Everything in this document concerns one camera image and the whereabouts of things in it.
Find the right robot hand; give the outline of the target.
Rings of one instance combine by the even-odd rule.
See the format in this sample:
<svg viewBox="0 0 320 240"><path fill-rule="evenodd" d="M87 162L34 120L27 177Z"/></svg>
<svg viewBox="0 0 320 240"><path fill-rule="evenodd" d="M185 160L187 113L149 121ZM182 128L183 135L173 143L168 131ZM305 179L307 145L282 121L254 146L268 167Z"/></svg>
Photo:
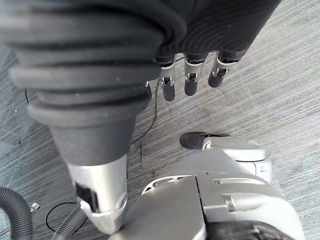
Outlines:
<svg viewBox="0 0 320 240"><path fill-rule="evenodd" d="M160 80L175 97L175 57L184 55L184 91L197 91L217 54L218 87L279 5L277 0L3 0L0 41L16 54L11 72L35 91L28 110L48 125L81 208L103 233L123 225L127 155L137 115Z"/></svg>

